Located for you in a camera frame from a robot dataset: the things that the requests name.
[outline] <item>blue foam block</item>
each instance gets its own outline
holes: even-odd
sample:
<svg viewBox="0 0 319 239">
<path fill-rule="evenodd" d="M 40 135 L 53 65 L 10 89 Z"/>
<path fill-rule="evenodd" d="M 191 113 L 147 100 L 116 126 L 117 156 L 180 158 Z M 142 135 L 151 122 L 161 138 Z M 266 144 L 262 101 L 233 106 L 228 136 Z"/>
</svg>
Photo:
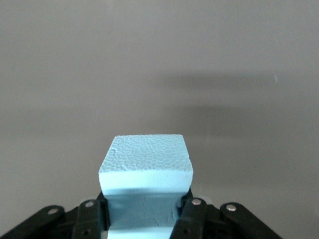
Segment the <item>blue foam block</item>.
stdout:
<svg viewBox="0 0 319 239">
<path fill-rule="evenodd" d="M 109 202 L 109 236 L 158 238 L 169 232 L 192 175 L 182 135 L 116 136 L 99 170 Z"/>
</svg>

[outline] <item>textured foam surface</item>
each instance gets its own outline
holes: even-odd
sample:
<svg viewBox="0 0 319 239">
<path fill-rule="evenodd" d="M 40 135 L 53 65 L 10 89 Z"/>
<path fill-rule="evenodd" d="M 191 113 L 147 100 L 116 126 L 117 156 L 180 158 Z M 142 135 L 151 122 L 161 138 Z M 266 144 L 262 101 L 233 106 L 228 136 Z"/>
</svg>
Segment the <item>textured foam surface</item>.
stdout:
<svg viewBox="0 0 319 239">
<path fill-rule="evenodd" d="M 99 170 L 104 196 L 187 192 L 193 169 L 182 135 L 116 136 Z"/>
<path fill-rule="evenodd" d="M 182 135 L 116 136 L 99 171 L 108 238 L 169 238 L 192 175 Z"/>
</svg>

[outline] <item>screw head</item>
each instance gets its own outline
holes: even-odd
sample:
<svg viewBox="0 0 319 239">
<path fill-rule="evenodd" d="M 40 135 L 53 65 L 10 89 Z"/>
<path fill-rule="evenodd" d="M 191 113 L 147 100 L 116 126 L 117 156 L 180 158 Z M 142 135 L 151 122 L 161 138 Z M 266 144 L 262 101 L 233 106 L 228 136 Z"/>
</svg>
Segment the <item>screw head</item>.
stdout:
<svg viewBox="0 0 319 239">
<path fill-rule="evenodd" d="M 193 205 L 200 205 L 201 204 L 201 200 L 200 199 L 193 199 L 193 201 L 191 201 L 191 203 L 193 203 Z"/>
<path fill-rule="evenodd" d="M 229 210 L 229 211 L 231 211 L 231 212 L 234 212 L 234 211 L 237 210 L 237 208 L 235 207 L 235 205 L 232 205 L 232 204 L 228 204 L 228 205 L 226 206 L 226 209 Z"/>
<path fill-rule="evenodd" d="M 90 201 L 90 202 L 87 202 L 86 204 L 85 204 L 85 207 L 86 208 L 89 208 L 89 207 L 91 207 L 91 206 L 93 206 L 94 205 L 94 203 L 92 202 L 92 201 Z"/>
<path fill-rule="evenodd" d="M 52 208 L 52 209 L 48 212 L 48 215 L 55 214 L 57 211 L 58 211 L 57 208 Z"/>
</svg>

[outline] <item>blue foam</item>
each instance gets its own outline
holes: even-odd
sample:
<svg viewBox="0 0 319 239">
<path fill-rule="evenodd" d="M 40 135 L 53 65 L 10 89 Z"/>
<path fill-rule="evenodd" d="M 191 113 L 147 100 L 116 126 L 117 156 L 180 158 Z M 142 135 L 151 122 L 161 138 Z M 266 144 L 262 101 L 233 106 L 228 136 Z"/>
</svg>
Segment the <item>blue foam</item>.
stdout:
<svg viewBox="0 0 319 239">
<path fill-rule="evenodd" d="M 192 175 L 182 135 L 116 136 L 99 170 L 102 193 L 109 202 L 109 236 L 167 234 Z"/>
</svg>

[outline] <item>black plastic bracket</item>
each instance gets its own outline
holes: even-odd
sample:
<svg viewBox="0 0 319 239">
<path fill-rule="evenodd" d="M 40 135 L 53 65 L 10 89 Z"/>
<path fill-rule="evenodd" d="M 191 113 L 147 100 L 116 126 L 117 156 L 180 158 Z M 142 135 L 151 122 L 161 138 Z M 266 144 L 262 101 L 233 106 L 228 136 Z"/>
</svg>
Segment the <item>black plastic bracket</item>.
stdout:
<svg viewBox="0 0 319 239">
<path fill-rule="evenodd" d="M 207 204 L 200 198 L 189 199 L 177 220 L 170 239 L 201 239 Z"/>
<path fill-rule="evenodd" d="M 103 230 L 100 201 L 87 200 L 81 203 L 78 208 L 78 217 L 73 228 L 72 239 L 100 239 Z"/>
<path fill-rule="evenodd" d="M 64 218 L 64 208 L 48 206 L 26 219 L 1 239 L 30 239 L 37 238 L 42 233 L 53 229 Z"/>
<path fill-rule="evenodd" d="M 223 204 L 220 211 L 225 221 L 236 227 L 246 239 L 282 239 L 239 203 Z"/>
</svg>

